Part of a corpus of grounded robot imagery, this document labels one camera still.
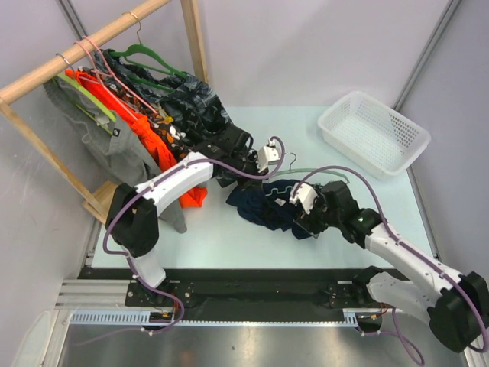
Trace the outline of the mint green wavy hanger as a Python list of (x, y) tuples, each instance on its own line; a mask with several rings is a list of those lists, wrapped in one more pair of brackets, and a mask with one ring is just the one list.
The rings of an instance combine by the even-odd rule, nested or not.
[[(271, 184), (272, 182), (278, 180), (279, 178), (284, 178), (285, 176), (290, 176), (294, 174), (309, 174), (314, 171), (314, 168), (311, 167), (293, 168), (293, 165), (297, 161), (297, 154), (294, 152), (287, 152), (286, 155), (293, 156), (293, 160), (289, 163), (287, 169), (276, 172), (275, 175), (273, 175), (272, 178), (267, 181), (268, 184)], [(329, 176), (338, 177), (342, 179), (346, 184), (350, 184), (350, 180), (344, 174), (341, 174), (339, 172), (332, 171), (332, 170), (324, 170), (321, 171), (320, 174), (328, 174)]]

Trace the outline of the navy blue shorts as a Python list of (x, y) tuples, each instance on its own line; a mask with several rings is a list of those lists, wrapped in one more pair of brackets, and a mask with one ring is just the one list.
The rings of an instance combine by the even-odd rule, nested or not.
[(296, 239), (318, 238), (296, 223), (301, 206), (290, 203), (291, 190), (298, 180), (275, 180), (264, 183), (261, 188), (236, 187), (225, 201), (236, 208), (238, 215), (247, 221), (275, 231), (290, 230)]

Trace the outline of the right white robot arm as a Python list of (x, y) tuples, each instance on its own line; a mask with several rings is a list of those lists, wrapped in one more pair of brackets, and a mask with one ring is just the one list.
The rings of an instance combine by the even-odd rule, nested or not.
[(477, 338), (483, 340), (477, 351), (488, 350), (488, 286), (478, 273), (463, 274), (428, 257), (389, 226), (381, 209), (360, 208), (342, 181), (316, 187), (299, 182), (290, 203), (300, 206), (297, 222), (311, 234), (336, 228), (347, 242), (381, 257), (405, 277), (370, 267), (352, 288), (358, 305), (376, 301), (400, 309), (428, 325), (453, 352), (471, 348)]

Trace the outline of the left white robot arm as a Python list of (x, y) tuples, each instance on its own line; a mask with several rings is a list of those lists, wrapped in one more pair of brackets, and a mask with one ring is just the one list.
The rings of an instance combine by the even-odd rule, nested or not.
[(162, 213), (191, 189), (199, 189), (213, 178), (222, 186), (236, 180), (258, 182), (280, 159), (273, 140), (259, 149), (252, 137), (236, 126), (222, 135), (201, 141), (162, 174), (135, 186), (117, 186), (105, 224), (104, 240), (119, 245), (116, 254), (125, 257), (135, 279), (144, 286), (142, 296), (150, 304), (163, 304), (169, 296), (167, 274), (156, 255)]

